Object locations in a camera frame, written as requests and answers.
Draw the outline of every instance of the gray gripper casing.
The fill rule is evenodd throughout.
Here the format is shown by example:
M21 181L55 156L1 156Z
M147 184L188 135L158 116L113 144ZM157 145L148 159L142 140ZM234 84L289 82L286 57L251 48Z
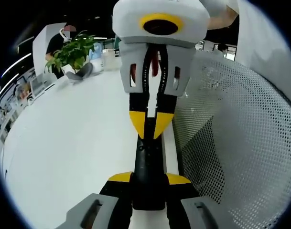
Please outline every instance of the gray gripper casing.
M92 229L107 229L112 211L118 201L116 197L91 194L70 209L66 221L56 229L83 229L83 220L89 211L99 208Z
M142 93L143 62L148 49L147 43L119 43L122 66L120 69L124 91L127 93ZM182 96L190 79L190 67L196 52L195 47L185 48L174 45L166 45L168 52L168 78L165 94ZM136 64L136 86L130 85L130 66ZM173 88L175 67L180 68L178 87Z
M191 229L238 229L230 213L209 197L181 200Z

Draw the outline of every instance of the potted plant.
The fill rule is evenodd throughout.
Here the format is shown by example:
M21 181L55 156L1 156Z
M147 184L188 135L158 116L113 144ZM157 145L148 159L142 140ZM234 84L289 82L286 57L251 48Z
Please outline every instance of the potted plant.
M54 65L58 71L61 71L66 65L70 65L76 73L80 70L87 59L89 50L94 51L94 43L97 41L93 39L94 35L86 35L79 33L70 42L65 44L61 50L56 50L53 53L53 57L48 61L45 67L49 68Z

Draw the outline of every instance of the dark ceiling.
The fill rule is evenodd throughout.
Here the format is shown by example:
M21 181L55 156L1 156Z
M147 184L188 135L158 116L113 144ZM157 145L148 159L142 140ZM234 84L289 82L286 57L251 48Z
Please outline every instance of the dark ceiling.
M32 40L19 46L22 41L36 35L47 24L70 22L77 30L88 30L99 37L113 38L112 10L118 0L45 0L12 1L3 4L6 16L0 23L0 76L14 62L32 52ZM237 44L238 19L229 28L209 31L206 40ZM32 56L21 61L2 77L0 85L6 84L17 73L23 74L33 67Z

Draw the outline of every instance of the office desk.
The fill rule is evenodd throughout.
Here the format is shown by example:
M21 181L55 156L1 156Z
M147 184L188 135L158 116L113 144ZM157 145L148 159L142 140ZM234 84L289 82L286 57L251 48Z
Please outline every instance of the office desk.
M6 185L34 228L55 228L110 176L133 171L137 137L119 71L74 85L62 77L25 108L9 132ZM167 171L178 173L172 125L164 138ZM165 211L134 211L130 228L152 228L155 222L168 228Z

